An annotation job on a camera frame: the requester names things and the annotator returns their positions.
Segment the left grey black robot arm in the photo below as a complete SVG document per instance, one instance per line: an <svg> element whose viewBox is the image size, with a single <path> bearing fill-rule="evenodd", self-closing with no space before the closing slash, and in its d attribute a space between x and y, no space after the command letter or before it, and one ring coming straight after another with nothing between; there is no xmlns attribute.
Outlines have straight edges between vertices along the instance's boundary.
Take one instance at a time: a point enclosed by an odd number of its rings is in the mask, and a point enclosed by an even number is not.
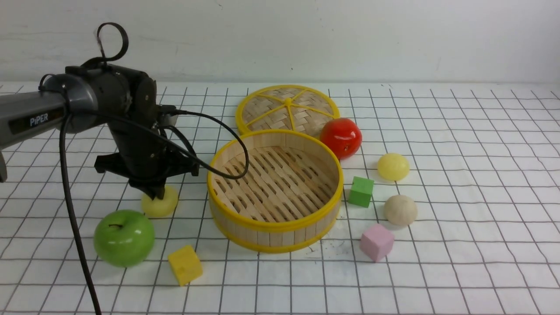
<svg viewBox="0 0 560 315"><path fill-rule="evenodd" d="M68 66L44 77L38 91L1 97L1 148L38 134L70 134L106 124L117 152L96 158L98 173L113 173L150 199L162 199L169 177L197 176L200 164L192 146L183 154L167 142L174 129L173 105L158 105L157 84L148 74L123 66Z"/></svg>

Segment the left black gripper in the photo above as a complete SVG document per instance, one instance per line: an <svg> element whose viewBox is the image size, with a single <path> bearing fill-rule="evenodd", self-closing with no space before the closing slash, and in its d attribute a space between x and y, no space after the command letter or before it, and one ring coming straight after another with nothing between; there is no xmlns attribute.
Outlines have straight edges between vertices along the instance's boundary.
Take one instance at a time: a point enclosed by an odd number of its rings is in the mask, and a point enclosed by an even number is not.
<svg viewBox="0 0 560 315"><path fill-rule="evenodd" d="M128 179L149 199L164 199L169 177L197 176L200 162L188 140L174 126L173 115L100 115L117 146L117 152L100 155L94 168Z"/></svg>

